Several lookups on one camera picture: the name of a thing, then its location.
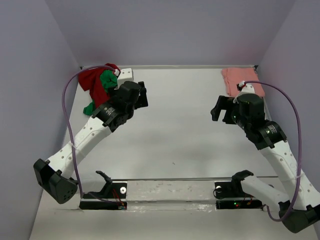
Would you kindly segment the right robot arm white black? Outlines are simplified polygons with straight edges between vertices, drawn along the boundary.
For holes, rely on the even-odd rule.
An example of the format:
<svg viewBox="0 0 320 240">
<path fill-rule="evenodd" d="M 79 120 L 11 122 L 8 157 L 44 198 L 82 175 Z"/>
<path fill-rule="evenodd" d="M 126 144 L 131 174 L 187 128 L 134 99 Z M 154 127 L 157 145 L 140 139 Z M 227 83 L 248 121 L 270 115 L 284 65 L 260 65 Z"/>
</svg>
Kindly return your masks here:
<svg viewBox="0 0 320 240">
<path fill-rule="evenodd" d="M 264 101 L 254 93 L 237 98 L 219 96 L 210 111 L 218 121 L 225 111 L 223 122 L 238 125 L 246 138 L 269 162 L 282 183 L 285 192 L 259 180 L 249 170 L 235 173 L 231 181 L 222 183 L 214 191 L 218 199 L 253 196 L 268 208 L 278 212 L 282 224 L 292 233 L 298 233 L 320 220 L 320 193 L 313 187 L 292 154 L 281 127 L 265 117 Z"/>
</svg>

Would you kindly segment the red t shirt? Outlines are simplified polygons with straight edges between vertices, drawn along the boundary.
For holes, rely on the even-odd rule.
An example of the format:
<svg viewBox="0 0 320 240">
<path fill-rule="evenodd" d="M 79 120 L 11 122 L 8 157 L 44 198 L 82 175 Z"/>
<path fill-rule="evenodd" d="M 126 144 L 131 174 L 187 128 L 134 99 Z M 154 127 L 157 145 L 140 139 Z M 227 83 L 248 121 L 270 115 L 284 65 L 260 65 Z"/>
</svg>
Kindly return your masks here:
<svg viewBox="0 0 320 240">
<path fill-rule="evenodd" d="M 110 98 L 109 89 L 118 86 L 120 69 L 112 63 L 106 63 L 105 66 L 107 67 L 85 70 L 78 75 L 81 88 L 84 91 L 89 91 L 95 108 L 98 108 Z"/>
</svg>

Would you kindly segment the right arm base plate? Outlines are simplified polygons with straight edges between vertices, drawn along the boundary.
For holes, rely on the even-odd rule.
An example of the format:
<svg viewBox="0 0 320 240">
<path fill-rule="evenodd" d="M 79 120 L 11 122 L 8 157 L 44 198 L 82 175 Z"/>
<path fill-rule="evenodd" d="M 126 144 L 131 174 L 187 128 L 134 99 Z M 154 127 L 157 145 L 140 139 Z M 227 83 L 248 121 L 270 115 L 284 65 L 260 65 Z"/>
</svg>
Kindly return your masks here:
<svg viewBox="0 0 320 240">
<path fill-rule="evenodd" d="M 212 193 L 216 199 L 215 207 L 217 210 L 248 210 L 264 207 L 263 203 L 255 197 L 233 190 L 230 181 L 215 182 Z"/>
</svg>

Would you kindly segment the pink folded t shirt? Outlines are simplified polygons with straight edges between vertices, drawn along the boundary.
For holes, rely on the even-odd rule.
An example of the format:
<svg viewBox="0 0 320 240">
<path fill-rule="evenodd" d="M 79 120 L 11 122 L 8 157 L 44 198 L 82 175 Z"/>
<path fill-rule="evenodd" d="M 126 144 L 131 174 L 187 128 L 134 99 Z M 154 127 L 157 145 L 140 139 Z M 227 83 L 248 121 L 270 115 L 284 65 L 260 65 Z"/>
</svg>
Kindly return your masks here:
<svg viewBox="0 0 320 240">
<path fill-rule="evenodd" d="M 239 93 L 237 84 L 242 81 L 258 82 L 258 75 L 252 67 L 237 68 L 229 67 L 221 70 L 221 75 L 225 83 L 226 94 L 230 97 L 236 97 Z"/>
</svg>

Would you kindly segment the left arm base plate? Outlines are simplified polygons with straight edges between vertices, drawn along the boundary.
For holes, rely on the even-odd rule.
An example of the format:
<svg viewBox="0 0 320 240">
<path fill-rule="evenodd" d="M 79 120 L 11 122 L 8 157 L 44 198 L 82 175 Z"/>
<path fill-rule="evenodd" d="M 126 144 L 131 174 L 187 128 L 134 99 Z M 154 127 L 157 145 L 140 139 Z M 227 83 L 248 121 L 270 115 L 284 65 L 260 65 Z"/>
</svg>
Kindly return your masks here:
<svg viewBox="0 0 320 240">
<path fill-rule="evenodd" d="M 90 191 L 80 199 L 79 208 L 81 210 L 127 210 L 127 181 L 112 180 L 104 172 L 97 170 L 105 184 L 99 191 Z"/>
</svg>

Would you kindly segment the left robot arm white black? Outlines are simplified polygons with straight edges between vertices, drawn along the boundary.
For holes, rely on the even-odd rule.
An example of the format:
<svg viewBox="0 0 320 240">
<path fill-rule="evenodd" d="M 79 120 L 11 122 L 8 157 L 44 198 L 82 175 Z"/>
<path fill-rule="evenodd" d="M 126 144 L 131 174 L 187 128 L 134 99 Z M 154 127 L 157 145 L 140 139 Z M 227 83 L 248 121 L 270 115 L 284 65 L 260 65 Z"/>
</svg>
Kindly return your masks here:
<svg viewBox="0 0 320 240">
<path fill-rule="evenodd" d="M 131 119 L 134 111 L 148 106 L 147 89 L 143 81 L 125 81 L 115 94 L 101 104 L 84 127 L 70 141 L 46 160 L 38 159 L 33 169 L 38 184 L 59 204 L 69 201 L 80 188 L 73 179 L 78 164 L 103 139 Z"/>
</svg>

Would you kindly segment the green t shirt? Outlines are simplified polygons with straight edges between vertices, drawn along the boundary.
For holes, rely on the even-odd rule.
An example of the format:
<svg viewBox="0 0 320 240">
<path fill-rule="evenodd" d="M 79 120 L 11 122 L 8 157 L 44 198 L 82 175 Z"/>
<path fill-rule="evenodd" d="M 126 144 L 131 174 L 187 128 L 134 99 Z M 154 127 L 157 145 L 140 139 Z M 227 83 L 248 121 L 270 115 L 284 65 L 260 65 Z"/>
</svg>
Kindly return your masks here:
<svg viewBox="0 0 320 240">
<path fill-rule="evenodd" d="M 87 116 L 92 115 L 94 110 L 101 104 L 105 103 L 110 94 L 108 89 L 115 88 L 117 77 L 111 70 L 96 68 L 85 71 L 79 75 L 79 84 L 84 91 L 89 91 L 91 103 L 83 108 L 83 113 Z"/>
</svg>

